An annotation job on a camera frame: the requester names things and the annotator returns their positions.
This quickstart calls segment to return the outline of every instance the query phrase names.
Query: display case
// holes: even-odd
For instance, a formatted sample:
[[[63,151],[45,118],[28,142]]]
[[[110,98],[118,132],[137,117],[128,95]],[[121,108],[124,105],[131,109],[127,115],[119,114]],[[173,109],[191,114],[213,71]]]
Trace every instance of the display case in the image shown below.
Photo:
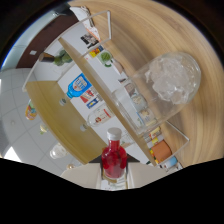
[[[186,108],[170,119],[171,123],[187,138],[178,131],[176,132],[176,129],[174,134],[173,127],[168,123],[161,125],[162,133],[173,150],[173,155],[176,153],[175,156],[183,167],[209,159],[221,158],[223,155],[221,151],[217,153],[210,150],[222,148],[223,144],[218,138],[215,138],[214,141],[209,139],[211,136],[219,136],[219,133],[222,133],[222,128],[219,125],[214,128],[213,118],[214,116],[220,119],[222,117],[220,107],[223,108],[223,103],[219,96],[222,91],[223,69],[204,36],[181,15],[153,1],[141,1],[140,3],[133,1],[131,4],[128,4],[127,1],[108,1],[102,5],[100,1],[89,0],[73,1],[70,2],[70,5],[81,6],[84,3],[92,14],[110,10],[112,39],[105,43],[104,47],[122,64],[126,74],[130,77],[144,64],[166,52],[182,51],[196,59],[202,70],[199,91]],[[103,16],[96,17],[94,24],[99,30],[100,36],[105,36],[107,33],[105,27],[108,26],[107,19]],[[124,119],[114,104],[111,91],[104,84],[104,80],[92,69],[86,59],[81,57],[82,54],[74,48],[72,41],[68,41],[64,35],[61,35],[58,42],[66,49],[75,64],[110,106],[145,156],[156,166],[144,138],[137,135]],[[79,127],[85,120],[72,104],[69,103],[66,108],[62,108],[58,104],[64,92],[57,81],[28,82],[26,89],[40,117],[58,141],[74,157],[85,164],[101,154],[101,149],[106,145],[105,142],[92,129],[85,133],[80,132]],[[71,122],[68,116],[73,117],[74,120]]]

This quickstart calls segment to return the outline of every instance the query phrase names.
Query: cabinet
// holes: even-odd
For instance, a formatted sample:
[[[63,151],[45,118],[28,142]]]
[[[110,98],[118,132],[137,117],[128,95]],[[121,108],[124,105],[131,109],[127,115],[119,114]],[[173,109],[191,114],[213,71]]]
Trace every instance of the cabinet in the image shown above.
[[[189,105],[170,119],[172,124],[190,138],[190,144],[181,151],[177,158],[183,167],[222,158],[224,148],[224,141],[221,137],[224,132],[223,68],[212,46],[200,31],[177,12],[153,1],[77,0],[69,2],[69,4],[71,6],[85,5],[90,9],[91,14],[110,10],[112,40],[107,42],[105,47],[122,64],[128,76],[132,76],[135,71],[156,56],[169,51],[183,51],[189,53],[197,60],[202,71],[199,91]],[[107,34],[107,30],[105,31],[105,27],[107,27],[106,17],[95,17],[94,24],[100,36],[103,37]],[[79,58],[80,55],[69,42],[65,41],[63,37],[59,38],[59,42],[68,51],[77,65],[80,66],[83,73],[95,86],[106,103],[110,105],[129,134],[155,165],[144,140],[141,136],[135,135],[125,122],[116,106],[112,103],[110,92],[106,86],[102,85],[102,80],[99,79],[94,71],[91,71],[91,67],[85,63],[84,59]],[[44,90],[45,87],[47,88],[47,85],[52,85],[55,89],[55,95],[49,91],[49,96],[52,98],[56,95],[58,96],[53,103],[55,110],[51,108],[50,100]],[[34,87],[37,91],[43,91],[42,98],[38,99],[39,96],[34,96],[35,93],[31,93]],[[105,143],[97,138],[93,130],[89,130],[86,134],[89,135],[88,138],[92,139],[94,144],[98,145],[93,147],[93,144],[91,144],[90,146],[88,145],[88,148],[87,145],[76,143],[74,139],[74,142],[72,141],[74,135],[71,133],[78,131],[77,129],[79,129],[82,118],[78,118],[77,111],[72,108],[72,105],[68,105],[68,114],[77,114],[77,121],[74,121],[74,123],[70,122],[77,129],[75,130],[75,128],[71,127],[72,125],[68,125],[69,121],[67,121],[68,123],[63,123],[62,118],[66,118],[65,114],[67,112],[65,113],[65,108],[63,110],[58,108],[60,107],[58,100],[63,92],[59,90],[56,82],[30,82],[27,83],[26,88],[43,121],[46,124],[49,123],[49,129],[60,140],[62,145],[68,148],[71,154],[81,162],[87,163],[101,153],[100,149],[104,147]],[[43,102],[48,105],[46,107],[41,106]],[[171,148],[172,145],[179,144],[179,139],[174,136],[169,138]]]

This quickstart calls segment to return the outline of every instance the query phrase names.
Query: wooden surface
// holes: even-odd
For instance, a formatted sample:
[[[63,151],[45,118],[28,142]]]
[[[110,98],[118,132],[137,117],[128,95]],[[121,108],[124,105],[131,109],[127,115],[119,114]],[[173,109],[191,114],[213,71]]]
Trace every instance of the wooden surface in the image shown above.
[[[119,109],[115,106],[115,104],[111,98],[110,90],[105,86],[105,84],[102,81],[102,79],[100,78],[100,76],[98,76],[98,74],[91,67],[91,65],[86,61],[86,59],[81,57],[81,54],[72,45],[70,45],[63,38],[59,38],[59,42],[61,43],[63,48],[68,52],[70,57],[75,61],[75,63],[78,65],[78,67],[82,70],[82,72],[85,74],[85,76],[90,81],[90,83],[96,88],[97,92],[101,95],[101,97],[104,99],[106,104],[110,107],[110,109],[113,111],[113,113],[119,119],[119,121],[122,123],[122,125],[125,127],[125,129],[128,131],[128,133],[133,138],[133,140],[136,142],[136,144],[142,149],[142,151],[147,156],[147,158],[150,160],[150,162],[153,165],[156,165],[153,157],[151,156],[151,154],[148,150],[145,140],[142,137],[139,138],[135,134],[135,132],[130,127],[130,125],[127,123],[127,121],[121,115]]]
[[[198,62],[202,78],[198,93],[169,121],[190,138],[178,156],[183,167],[224,156],[224,72],[206,38],[177,12],[150,0],[76,0],[91,14],[110,10],[112,40],[104,45],[128,76],[153,58],[183,51]],[[93,18],[101,37],[107,35],[106,16]]]
[[[83,164],[101,155],[106,143],[92,128],[80,131],[85,120],[71,102],[59,104],[64,92],[56,81],[28,82],[26,89],[38,115],[70,154]]]

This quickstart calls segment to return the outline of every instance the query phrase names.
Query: bottle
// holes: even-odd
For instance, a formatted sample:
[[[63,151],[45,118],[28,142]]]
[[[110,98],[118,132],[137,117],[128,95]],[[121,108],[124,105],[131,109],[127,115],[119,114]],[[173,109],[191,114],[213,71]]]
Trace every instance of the bottle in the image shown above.
[[[50,151],[50,156],[53,159],[58,159],[67,156],[69,153],[66,151],[66,149],[58,143],[53,147],[53,149]]]
[[[42,135],[42,134],[46,133],[47,131],[48,131],[47,126],[44,123],[41,123],[40,124],[40,134]]]
[[[27,120],[34,120],[37,116],[36,109],[34,108],[31,100],[29,100],[28,105],[26,107],[25,116]]]
[[[89,114],[86,123],[82,124],[80,129],[81,131],[85,131],[88,127],[97,127],[112,117],[114,117],[114,113],[104,103]]]
[[[127,153],[120,146],[121,130],[109,128],[107,131],[108,146],[101,155],[105,176],[110,179],[118,179],[124,175],[127,165]]]
[[[87,89],[89,89],[92,84],[87,80],[83,73],[73,80],[68,86],[68,92],[65,94],[59,103],[64,106],[67,100],[71,100],[73,97],[81,96]]]

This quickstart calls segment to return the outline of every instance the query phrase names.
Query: shelf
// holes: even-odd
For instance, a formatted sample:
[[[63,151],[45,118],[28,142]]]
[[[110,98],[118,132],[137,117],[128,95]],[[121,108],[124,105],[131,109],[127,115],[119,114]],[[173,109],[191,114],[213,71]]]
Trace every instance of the shelf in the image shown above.
[[[124,128],[128,131],[128,133],[131,135],[133,140],[136,142],[136,144],[140,147],[140,149],[144,152],[146,157],[149,159],[149,161],[156,166],[156,163],[149,153],[147,144],[145,140],[135,134],[133,129],[130,127],[130,125],[127,123],[125,118],[121,115],[119,109],[114,104],[112,98],[111,98],[111,92],[105,85],[105,83],[102,81],[102,79],[99,77],[99,75],[95,72],[95,70],[91,67],[91,65],[86,61],[85,58],[81,57],[81,54],[66,40],[63,38],[59,38],[58,40],[63,48],[68,52],[70,57],[75,61],[75,63],[78,65],[78,67],[82,70],[82,72],[85,74],[87,79],[90,81],[90,83],[96,88],[97,92],[102,96],[103,100],[106,102],[106,104],[110,107],[110,109],[113,111],[115,116],[119,119],[121,124],[124,126]]]
[[[28,82],[26,89],[40,118],[71,155],[83,164],[101,155],[105,142],[92,128],[80,131],[85,120],[71,102],[59,104],[64,92],[56,81]]]

